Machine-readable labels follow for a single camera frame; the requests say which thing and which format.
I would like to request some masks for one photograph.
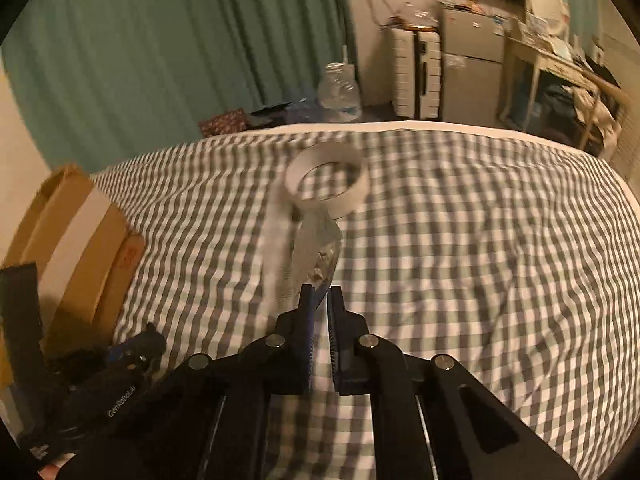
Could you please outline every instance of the gray checkered bedsheet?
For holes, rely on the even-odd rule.
[[[147,242],[116,338],[156,323],[171,368],[263,336],[268,187],[329,139],[361,149],[370,171],[366,205],[338,221],[334,285],[348,308],[405,352],[455,356],[581,478],[597,478],[639,417],[640,229],[590,156],[395,130],[241,134],[125,162],[96,179]],[[315,170],[303,191],[344,189],[348,176],[332,175]],[[369,401],[332,391],[316,314],[313,391],[275,399],[270,478],[374,478]]]

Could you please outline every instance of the mini fridge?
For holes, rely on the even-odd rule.
[[[442,120],[493,128],[504,57],[501,20],[445,9],[441,28]]]

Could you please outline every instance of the brown cardboard box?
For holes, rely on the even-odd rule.
[[[120,209],[77,167],[42,184],[2,266],[36,263],[46,356],[111,342],[143,249]],[[0,392],[12,381],[0,332]]]

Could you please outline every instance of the white tape roll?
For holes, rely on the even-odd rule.
[[[358,168],[356,182],[345,192],[324,200],[303,200],[298,196],[298,186],[307,173],[330,164],[343,162]],[[340,142],[322,142],[300,152],[294,158],[284,174],[284,186],[291,201],[302,211],[308,211],[319,205],[324,206],[333,219],[341,218],[359,208],[369,193],[369,173],[362,154],[353,146]]]
[[[355,166],[358,169],[355,183],[345,192],[324,200],[300,198],[298,186],[305,175],[332,162]],[[331,239],[337,232],[335,243],[330,244],[328,249],[328,253],[335,251],[332,256],[335,260],[331,261],[331,265],[325,265],[333,274],[340,251],[340,229],[327,215],[333,220],[348,215],[364,203],[367,193],[369,174],[364,158],[348,144],[315,144],[303,150],[287,166],[283,180],[275,182],[270,189],[262,228],[262,284],[264,302],[270,315],[276,316],[295,307],[293,303],[300,286],[314,273],[318,259],[323,260],[320,253],[327,250],[328,238]],[[291,252],[289,234],[293,208],[303,213],[303,222]],[[327,225],[328,222],[333,223],[333,227]],[[330,276],[324,276],[324,279],[330,279]]]

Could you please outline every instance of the plastic water bottle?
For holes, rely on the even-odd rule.
[[[329,63],[318,85],[318,101],[330,123],[349,123],[362,115],[360,88],[347,63]]]

